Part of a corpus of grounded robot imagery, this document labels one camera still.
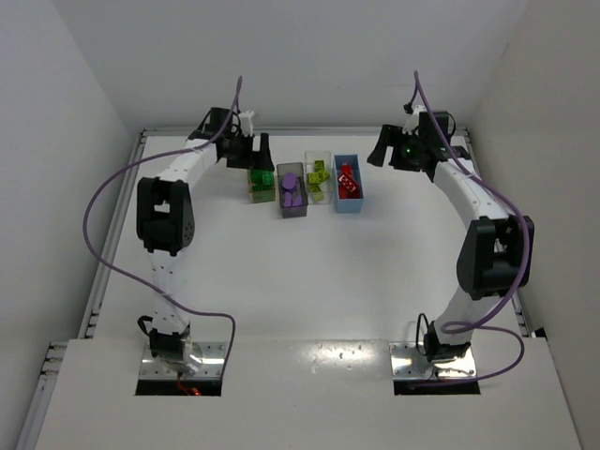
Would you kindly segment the lime long lego brick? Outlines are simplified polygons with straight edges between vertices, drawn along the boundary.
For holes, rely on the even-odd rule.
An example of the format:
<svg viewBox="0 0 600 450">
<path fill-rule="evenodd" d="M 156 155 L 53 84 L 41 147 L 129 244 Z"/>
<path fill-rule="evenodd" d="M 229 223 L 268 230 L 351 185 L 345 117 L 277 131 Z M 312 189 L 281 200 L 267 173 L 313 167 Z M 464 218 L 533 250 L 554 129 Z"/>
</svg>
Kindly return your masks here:
<svg viewBox="0 0 600 450">
<path fill-rule="evenodd" d="M 309 185 L 311 184 L 317 184 L 317 185 L 321 185 L 325 182 L 327 182 L 330 178 L 329 172 L 328 171 L 321 171 L 321 172 L 309 172 L 307 174 L 307 182 Z"/>
</svg>

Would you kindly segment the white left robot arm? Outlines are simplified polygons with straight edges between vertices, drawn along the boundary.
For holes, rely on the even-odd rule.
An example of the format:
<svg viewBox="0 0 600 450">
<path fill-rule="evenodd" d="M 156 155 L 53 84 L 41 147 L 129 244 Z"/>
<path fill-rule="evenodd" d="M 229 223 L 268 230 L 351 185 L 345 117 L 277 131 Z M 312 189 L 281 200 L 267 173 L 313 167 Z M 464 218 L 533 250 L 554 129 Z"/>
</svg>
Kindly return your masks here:
<svg viewBox="0 0 600 450">
<path fill-rule="evenodd" d="M 159 289 L 149 338 L 153 356 L 186 363 L 191 352 L 190 309 L 175 296 L 183 285 L 182 265 L 195 232 L 192 190 L 212 166 L 247 171 L 252 193 L 275 191 L 269 135 L 254 148 L 254 111 L 213 108 L 187 137 L 184 151 L 163 171 L 137 186 L 136 232 L 149 254 L 152 284 Z"/>
</svg>

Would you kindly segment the red studded plate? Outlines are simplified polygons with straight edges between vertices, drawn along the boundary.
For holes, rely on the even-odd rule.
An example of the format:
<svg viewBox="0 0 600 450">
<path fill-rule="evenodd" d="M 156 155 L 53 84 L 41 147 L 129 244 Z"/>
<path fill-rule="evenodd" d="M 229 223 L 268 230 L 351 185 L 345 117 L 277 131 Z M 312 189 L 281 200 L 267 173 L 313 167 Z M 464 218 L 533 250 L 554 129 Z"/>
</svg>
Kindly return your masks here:
<svg viewBox="0 0 600 450">
<path fill-rule="evenodd" d="M 346 173 L 341 173 L 337 178 L 338 184 L 344 187 L 348 192 L 355 192 L 359 189 L 359 185 L 354 179 Z"/>
</svg>

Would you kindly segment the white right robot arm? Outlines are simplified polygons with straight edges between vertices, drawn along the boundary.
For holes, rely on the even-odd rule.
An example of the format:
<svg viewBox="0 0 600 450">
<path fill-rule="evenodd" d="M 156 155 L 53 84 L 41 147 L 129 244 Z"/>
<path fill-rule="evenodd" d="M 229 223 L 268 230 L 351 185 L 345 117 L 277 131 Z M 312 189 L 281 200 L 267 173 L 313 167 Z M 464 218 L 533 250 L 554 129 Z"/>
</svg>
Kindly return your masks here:
<svg viewBox="0 0 600 450">
<path fill-rule="evenodd" d="M 490 321 L 529 279 L 533 221 L 478 178 L 465 147 L 450 143 L 448 112 L 414 109 L 404 126 L 384 125 L 369 164 L 424 173 L 454 206 L 466 234 L 457 257 L 457 290 L 427 327 L 430 362 L 463 356 L 473 331 Z"/>
</svg>

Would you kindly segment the purple rounded lego brick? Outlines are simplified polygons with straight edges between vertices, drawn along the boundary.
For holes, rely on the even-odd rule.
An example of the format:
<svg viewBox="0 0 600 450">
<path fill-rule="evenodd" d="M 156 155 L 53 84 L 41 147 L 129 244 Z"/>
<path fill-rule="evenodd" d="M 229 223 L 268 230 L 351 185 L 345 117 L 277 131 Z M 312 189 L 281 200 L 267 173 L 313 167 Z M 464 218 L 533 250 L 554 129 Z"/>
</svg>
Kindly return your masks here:
<svg viewBox="0 0 600 450">
<path fill-rule="evenodd" d="M 284 192 L 294 193 L 298 188 L 298 177 L 293 172 L 286 172 L 280 184 Z"/>
</svg>

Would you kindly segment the green square lego brick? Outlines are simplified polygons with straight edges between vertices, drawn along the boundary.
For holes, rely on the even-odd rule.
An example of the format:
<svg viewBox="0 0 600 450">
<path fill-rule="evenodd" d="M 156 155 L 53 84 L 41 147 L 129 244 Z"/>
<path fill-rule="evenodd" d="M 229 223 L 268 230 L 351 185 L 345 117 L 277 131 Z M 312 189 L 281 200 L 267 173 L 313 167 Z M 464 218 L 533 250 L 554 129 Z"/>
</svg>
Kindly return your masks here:
<svg viewBox="0 0 600 450">
<path fill-rule="evenodd" d="M 274 173 L 271 171 L 250 170 L 249 182 L 252 192 L 271 190 L 275 185 Z"/>
</svg>

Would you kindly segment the red rounded lego brick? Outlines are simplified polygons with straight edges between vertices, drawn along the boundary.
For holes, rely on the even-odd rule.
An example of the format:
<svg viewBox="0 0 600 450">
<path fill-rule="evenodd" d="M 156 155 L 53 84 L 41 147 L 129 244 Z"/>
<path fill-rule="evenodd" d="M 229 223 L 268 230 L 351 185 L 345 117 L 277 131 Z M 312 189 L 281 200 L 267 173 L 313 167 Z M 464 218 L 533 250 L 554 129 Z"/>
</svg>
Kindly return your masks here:
<svg viewBox="0 0 600 450">
<path fill-rule="evenodd" d="M 359 199 L 361 190 L 359 183 L 353 177 L 350 164 L 343 163 L 339 168 L 337 177 L 338 196 L 341 200 Z"/>
</svg>

